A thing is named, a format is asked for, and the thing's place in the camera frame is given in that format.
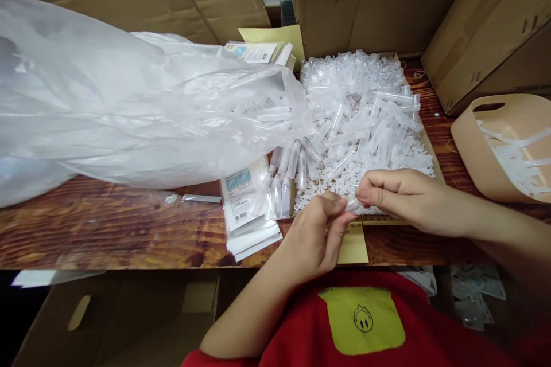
fingernail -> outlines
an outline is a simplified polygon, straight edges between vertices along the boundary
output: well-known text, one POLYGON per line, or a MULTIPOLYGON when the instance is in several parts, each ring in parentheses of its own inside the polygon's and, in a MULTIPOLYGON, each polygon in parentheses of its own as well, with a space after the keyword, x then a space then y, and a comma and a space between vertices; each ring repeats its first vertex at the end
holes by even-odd
POLYGON ((357 198, 366 199, 368 195, 369 195, 369 193, 368 193, 367 189, 364 189, 364 188, 358 188, 358 189, 356 189, 356 196, 357 196, 357 198))

yellow patch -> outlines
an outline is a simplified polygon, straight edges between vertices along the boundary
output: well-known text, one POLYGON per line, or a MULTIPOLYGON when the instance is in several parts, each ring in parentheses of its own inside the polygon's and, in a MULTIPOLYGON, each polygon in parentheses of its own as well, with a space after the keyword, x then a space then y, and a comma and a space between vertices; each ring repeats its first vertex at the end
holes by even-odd
POLYGON ((318 295, 327 304, 333 343, 344 355, 375 353, 400 347, 406 341, 389 290, 339 287, 318 295))

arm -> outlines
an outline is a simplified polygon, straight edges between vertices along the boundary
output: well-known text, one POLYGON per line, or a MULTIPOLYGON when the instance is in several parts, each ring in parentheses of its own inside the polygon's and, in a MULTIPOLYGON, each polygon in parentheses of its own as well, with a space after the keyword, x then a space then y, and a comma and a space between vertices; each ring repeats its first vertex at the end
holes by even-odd
POLYGON ((470 238, 542 298, 551 298, 551 226, 409 170, 368 172, 356 197, 423 232, 470 238))
POLYGON ((216 358, 259 357, 294 289, 335 267, 346 227, 356 218, 345 207, 346 199, 331 192, 314 197, 199 349, 216 358))

wooden table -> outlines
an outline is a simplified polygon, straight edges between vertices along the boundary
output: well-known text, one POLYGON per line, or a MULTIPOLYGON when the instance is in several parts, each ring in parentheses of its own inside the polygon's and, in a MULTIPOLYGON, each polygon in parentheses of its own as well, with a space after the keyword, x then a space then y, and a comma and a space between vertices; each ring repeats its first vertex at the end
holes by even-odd
MULTIPOLYGON (((420 61, 406 63, 406 77, 421 94, 421 118, 447 184, 480 196, 451 141, 453 119, 443 115, 420 61)), ((277 245, 272 245, 236 263, 226 251, 222 205, 181 202, 184 193, 219 196, 219 183, 164 191, 78 176, 45 195, 0 210, 0 269, 257 267, 275 251, 277 245)), ((548 205, 511 206, 551 222, 548 205)), ((280 222, 284 234, 290 223, 280 222)), ((364 234, 369 265, 486 259, 468 240, 425 235, 410 226, 365 226, 364 234)))

beige basket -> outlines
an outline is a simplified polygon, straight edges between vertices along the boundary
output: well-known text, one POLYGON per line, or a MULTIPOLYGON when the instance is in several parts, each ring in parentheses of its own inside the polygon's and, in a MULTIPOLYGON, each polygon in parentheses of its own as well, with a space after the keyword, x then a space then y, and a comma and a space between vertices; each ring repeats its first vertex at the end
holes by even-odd
MULTIPOLYGON (((527 139, 551 126, 551 101, 536 95, 499 95, 476 99, 453 123, 457 150, 476 188, 498 202, 550 203, 551 193, 523 194, 509 180, 477 120, 509 139, 527 139)), ((524 147, 527 159, 551 157, 551 135, 524 147)), ((543 185, 551 186, 551 165, 540 166, 543 185)))

